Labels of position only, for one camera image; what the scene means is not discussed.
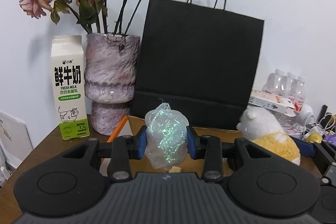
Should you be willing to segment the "iridescent plastic bag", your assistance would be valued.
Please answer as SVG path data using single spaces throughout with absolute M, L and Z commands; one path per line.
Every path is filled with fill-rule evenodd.
M 162 103 L 145 116 L 147 146 L 145 155 L 154 169 L 170 170 L 187 155 L 188 119 Z

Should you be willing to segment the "yellow white plush toy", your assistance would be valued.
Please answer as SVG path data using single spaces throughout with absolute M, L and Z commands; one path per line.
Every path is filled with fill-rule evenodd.
M 301 154 L 293 139 L 284 132 L 276 117 L 260 107 L 244 110 L 237 130 L 242 136 L 276 155 L 300 165 Z

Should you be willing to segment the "yellow green apple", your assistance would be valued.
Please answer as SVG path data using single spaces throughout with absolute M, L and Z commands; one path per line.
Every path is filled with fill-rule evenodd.
M 307 142 L 321 143 L 323 140 L 323 136 L 317 132 L 311 133 L 307 138 Z

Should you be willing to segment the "red cardboard box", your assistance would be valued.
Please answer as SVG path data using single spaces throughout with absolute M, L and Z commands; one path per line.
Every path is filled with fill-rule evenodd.
M 146 133 L 148 139 L 145 159 L 140 163 L 135 163 L 132 169 L 133 173 L 195 172 L 201 174 L 203 161 L 193 160 L 187 155 L 186 130 L 183 130 L 177 122 L 169 124 L 171 121 L 171 119 L 164 119 L 163 122 L 144 122 L 149 126 L 149 131 Z M 291 160 L 317 177 L 321 177 L 313 160 L 303 156 L 298 145 L 289 135 L 277 131 L 267 133 L 260 138 L 253 137 L 251 141 L 284 159 Z

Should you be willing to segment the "purple tissue pack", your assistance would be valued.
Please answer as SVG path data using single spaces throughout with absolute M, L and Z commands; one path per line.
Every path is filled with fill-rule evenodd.
M 336 134 L 326 134 L 323 139 L 333 145 L 336 145 Z

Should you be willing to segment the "white round desk device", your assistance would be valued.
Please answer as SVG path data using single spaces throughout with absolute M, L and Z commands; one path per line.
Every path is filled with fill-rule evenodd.
M 313 115 L 313 109 L 307 105 L 303 104 L 301 111 L 299 112 L 297 116 L 297 122 L 305 128 L 309 124 L 315 123 L 315 118 Z

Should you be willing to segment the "black charger plug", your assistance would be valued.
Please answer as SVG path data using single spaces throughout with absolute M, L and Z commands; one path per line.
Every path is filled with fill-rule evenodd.
M 321 110 L 318 114 L 318 118 L 317 121 L 320 123 L 322 121 L 322 119 L 325 117 L 327 112 L 327 105 L 322 105 Z

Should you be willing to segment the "right water bottle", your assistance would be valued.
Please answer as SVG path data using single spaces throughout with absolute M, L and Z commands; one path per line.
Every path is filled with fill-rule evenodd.
M 295 88 L 294 107 L 295 111 L 299 113 L 305 103 L 305 77 L 298 76 L 297 86 Z

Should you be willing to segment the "white pink flat carton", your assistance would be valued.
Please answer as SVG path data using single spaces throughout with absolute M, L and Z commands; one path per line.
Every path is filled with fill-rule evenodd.
M 259 90 L 252 89 L 248 103 L 252 106 L 272 110 L 288 117 L 295 117 L 297 115 L 295 106 L 290 99 Z

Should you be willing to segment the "middle water bottle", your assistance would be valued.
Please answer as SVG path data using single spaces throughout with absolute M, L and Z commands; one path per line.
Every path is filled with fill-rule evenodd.
M 291 102 L 294 102 L 296 84 L 296 76 L 293 73 L 288 72 L 281 80 L 280 96 L 288 98 Z

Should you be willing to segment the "purple textured vase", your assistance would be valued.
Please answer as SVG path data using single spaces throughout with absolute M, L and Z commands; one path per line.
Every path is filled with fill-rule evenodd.
M 92 101 L 92 127 L 100 134 L 111 135 L 129 114 L 139 45 L 134 35 L 87 35 L 85 95 Z

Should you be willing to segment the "black paper bag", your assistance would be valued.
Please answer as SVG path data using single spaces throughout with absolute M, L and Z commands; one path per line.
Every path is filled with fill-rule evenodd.
M 192 126 L 235 129 L 255 79 L 264 21 L 225 9 L 149 0 L 131 114 L 166 102 Z

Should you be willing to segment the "milk carton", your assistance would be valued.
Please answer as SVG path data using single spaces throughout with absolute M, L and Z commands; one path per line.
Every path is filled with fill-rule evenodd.
M 51 47 L 52 87 L 63 140 L 90 135 L 84 71 L 81 36 L 55 36 Z

